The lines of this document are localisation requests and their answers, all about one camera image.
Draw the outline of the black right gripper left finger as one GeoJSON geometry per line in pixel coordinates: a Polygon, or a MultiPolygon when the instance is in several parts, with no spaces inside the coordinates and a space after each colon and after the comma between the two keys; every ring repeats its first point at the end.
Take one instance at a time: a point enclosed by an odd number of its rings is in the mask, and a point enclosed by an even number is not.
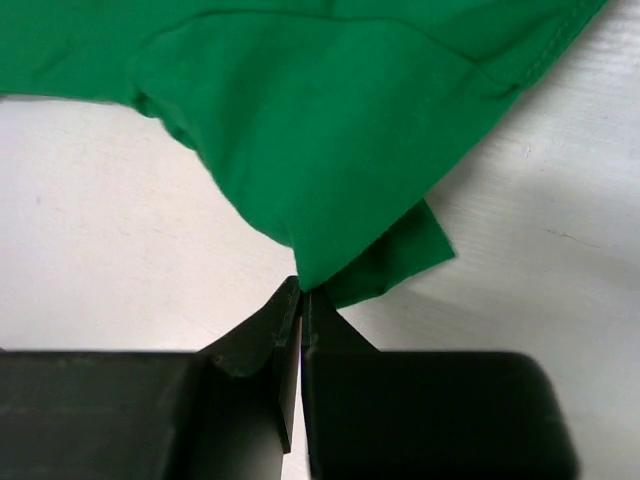
{"type": "Polygon", "coordinates": [[[1,356],[5,479],[277,479],[292,443],[301,292],[286,279],[196,352],[1,356]]]}

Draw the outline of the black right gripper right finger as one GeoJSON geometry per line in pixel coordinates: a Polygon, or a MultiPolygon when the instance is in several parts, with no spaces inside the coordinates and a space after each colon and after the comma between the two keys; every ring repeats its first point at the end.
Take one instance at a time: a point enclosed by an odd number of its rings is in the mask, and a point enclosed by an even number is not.
{"type": "Polygon", "coordinates": [[[315,479],[575,479],[554,388],[504,351],[384,351],[305,295],[302,399],[315,479]]]}

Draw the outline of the green t shirt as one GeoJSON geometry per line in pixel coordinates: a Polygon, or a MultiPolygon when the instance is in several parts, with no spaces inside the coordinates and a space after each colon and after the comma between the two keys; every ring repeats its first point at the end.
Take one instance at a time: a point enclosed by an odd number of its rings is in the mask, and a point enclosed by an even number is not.
{"type": "Polygon", "coordinates": [[[598,1],[5,1],[1,91],[160,120],[339,307],[451,259],[425,202],[598,1]]]}

